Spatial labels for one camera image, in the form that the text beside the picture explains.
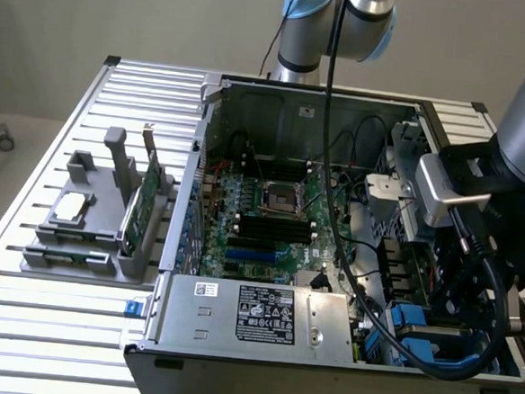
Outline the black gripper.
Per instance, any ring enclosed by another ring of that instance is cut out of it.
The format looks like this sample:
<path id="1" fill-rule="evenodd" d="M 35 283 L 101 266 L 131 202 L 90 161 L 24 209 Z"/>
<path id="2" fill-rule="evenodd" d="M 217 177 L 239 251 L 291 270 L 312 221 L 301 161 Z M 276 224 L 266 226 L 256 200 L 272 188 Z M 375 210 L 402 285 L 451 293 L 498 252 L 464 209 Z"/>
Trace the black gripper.
<path id="1" fill-rule="evenodd" d="M 440 228 L 440 285 L 432 309 L 492 337 L 525 336 L 525 193 L 449 206 Z"/>

